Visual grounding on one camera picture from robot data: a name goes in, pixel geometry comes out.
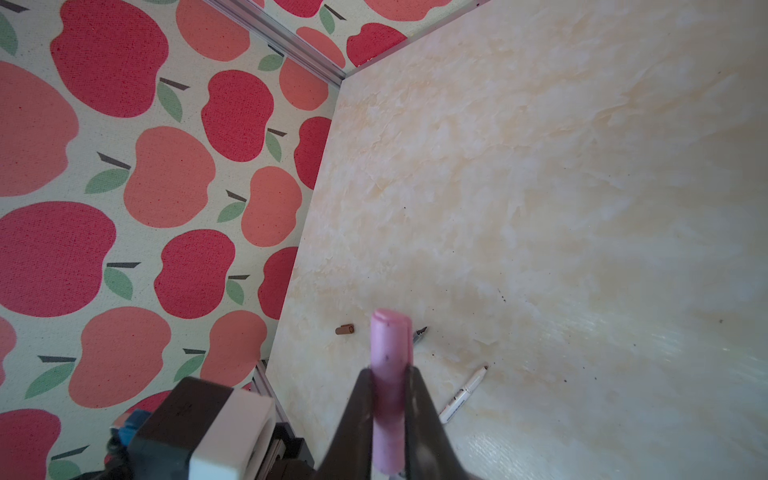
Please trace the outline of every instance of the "apple pattern wallpaper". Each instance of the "apple pattern wallpaper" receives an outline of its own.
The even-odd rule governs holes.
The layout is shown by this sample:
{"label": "apple pattern wallpaper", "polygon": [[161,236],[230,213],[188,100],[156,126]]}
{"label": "apple pattern wallpaper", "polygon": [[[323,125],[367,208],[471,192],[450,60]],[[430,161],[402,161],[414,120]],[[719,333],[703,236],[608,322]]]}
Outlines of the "apple pattern wallpaper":
{"label": "apple pattern wallpaper", "polygon": [[344,71],[351,71],[401,41],[477,0],[245,0]]}
{"label": "apple pattern wallpaper", "polygon": [[0,2],[0,476],[268,357],[336,91],[202,0]]}

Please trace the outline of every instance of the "cream marble floor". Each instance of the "cream marble floor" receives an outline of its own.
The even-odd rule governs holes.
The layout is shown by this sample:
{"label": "cream marble floor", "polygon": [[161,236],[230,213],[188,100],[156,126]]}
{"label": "cream marble floor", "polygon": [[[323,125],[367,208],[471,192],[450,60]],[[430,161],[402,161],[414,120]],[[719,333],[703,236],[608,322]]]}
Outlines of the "cream marble floor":
{"label": "cream marble floor", "polygon": [[490,363],[483,478],[768,478],[766,88],[724,0],[493,0],[345,81],[267,370],[316,458],[388,307],[439,408]]}

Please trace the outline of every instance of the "white marker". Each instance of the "white marker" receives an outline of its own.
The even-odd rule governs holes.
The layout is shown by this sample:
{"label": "white marker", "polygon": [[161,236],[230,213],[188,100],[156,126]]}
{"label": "white marker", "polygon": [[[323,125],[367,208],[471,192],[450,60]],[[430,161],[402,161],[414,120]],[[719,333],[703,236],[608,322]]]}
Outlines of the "white marker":
{"label": "white marker", "polygon": [[440,412],[440,423],[443,425],[448,423],[451,417],[453,417],[453,414],[456,413],[456,410],[458,410],[460,406],[464,405],[464,402],[467,401],[472,392],[478,388],[478,385],[480,385],[480,382],[482,382],[482,379],[487,371],[488,365],[483,365],[478,369],[477,372],[475,372],[474,375],[472,375],[472,378],[470,378],[469,381],[464,384],[464,386],[456,393],[456,395],[454,395],[453,400],[448,402],[448,405],[446,405],[442,412]]}

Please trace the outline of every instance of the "green leaf print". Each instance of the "green leaf print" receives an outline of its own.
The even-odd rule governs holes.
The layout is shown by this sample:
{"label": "green leaf print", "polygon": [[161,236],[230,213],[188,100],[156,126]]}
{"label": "green leaf print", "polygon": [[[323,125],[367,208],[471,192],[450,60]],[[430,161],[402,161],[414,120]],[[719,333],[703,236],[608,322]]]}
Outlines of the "green leaf print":
{"label": "green leaf print", "polygon": [[283,149],[280,148],[280,142],[277,140],[277,137],[275,137],[272,132],[268,131],[264,141],[267,150],[269,150],[272,156],[275,157],[275,160],[280,161],[283,156]]}
{"label": "green leaf print", "polygon": [[48,464],[48,476],[53,480],[72,480],[80,476],[80,467],[69,460],[54,460]]}
{"label": "green leaf print", "polygon": [[68,362],[43,372],[42,375],[29,384],[29,388],[27,388],[24,398],[30,399],[33,396],[38,396],[41,393],[47,392],[69,378],[73,370],[74,362]]}
{"label": "green leaf print", "polygon": [[2,13],[0,13],[0,47],[11,55],[16,55],[18,48],[16,30]]}
{"label": "green leaf print", "polygon": [[283,64],[283,57],[279,56],[276,53],[273,53],[261,59],[261,61],[259,62],[259,70],[261,71],[277,70],[278,68],[280,68],[282,64]]}
{"label": "green leaf print", "polygon": [[86,194],[102,194],[120,187],[128,180],[131,172],[124,168],[113,168],[96,174],[85,186]]}
{"label": "green leaf print", "polygon": [[323,23],[323,27],[329,34],[332,34],[336,30],[336,23],[333,21],[333,15],[328,12],[327,8],[320,9],[320,21]]}
{"label": "green leaf print", "polygon": [[107,284],[109,290],[126,300],[130,300],[134,295],[134,285],[128,275],[110,266],[104,269],[104,283]]}
{"label": "green leaf print", "polygon": [[223,223],[230,220],[234,220],[240,216],[245,210],[245,202],[234,202],[229,204],[221,211],[218,220],[216,222]]}
{"label": "green leaf print", "polygon": [[238,305],[243,305],[245,301],[245,292],[243,287],[234,280],[227,280],[227,295]]}
{"label": "green leaf print", "polygon": [[176,376],[174,376],[174,382],[178,382],[185,376],[190,376],[193,373],[197,371],[197,369],[200,368],[201,365],[203,365],[203,360],[205,359],[205,355],[196,355],[193,356],[191,359],[184,362],[182,366],[179,367],[179,369],[176,371]]}
{"label": "green leaf print", "polygon": [[163,82],[157,83],[157,98],[165,111],[176,121],[181,121],[181,102],[176,93]]}

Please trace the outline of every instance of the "pink chalk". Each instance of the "pink chalk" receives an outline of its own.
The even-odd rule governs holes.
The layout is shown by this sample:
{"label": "pink chalk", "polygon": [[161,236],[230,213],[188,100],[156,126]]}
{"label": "pink chalk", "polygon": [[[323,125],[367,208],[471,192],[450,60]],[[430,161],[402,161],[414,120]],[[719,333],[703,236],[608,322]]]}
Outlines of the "pink chalk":
{"label": "pink chalk", "polygon": [[373,464],[386,475],[406,466],[406,367],[413,363],[411,319],[394,310],[371,316]]}

